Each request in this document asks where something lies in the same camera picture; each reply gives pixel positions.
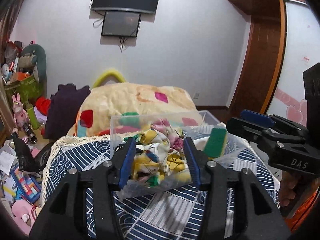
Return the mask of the person's right hand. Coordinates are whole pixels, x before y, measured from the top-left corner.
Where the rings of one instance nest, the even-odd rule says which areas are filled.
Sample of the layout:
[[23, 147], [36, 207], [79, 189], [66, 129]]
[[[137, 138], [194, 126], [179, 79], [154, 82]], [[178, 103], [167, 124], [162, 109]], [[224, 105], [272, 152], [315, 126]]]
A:
[[290, 174], [289, 172], [282, 171], [280, 189], [278, 194], [280, 206], [288, 206], [290, 201], [296, 196], [294, 188], [299, 181], [299, 176], [296, 174]]

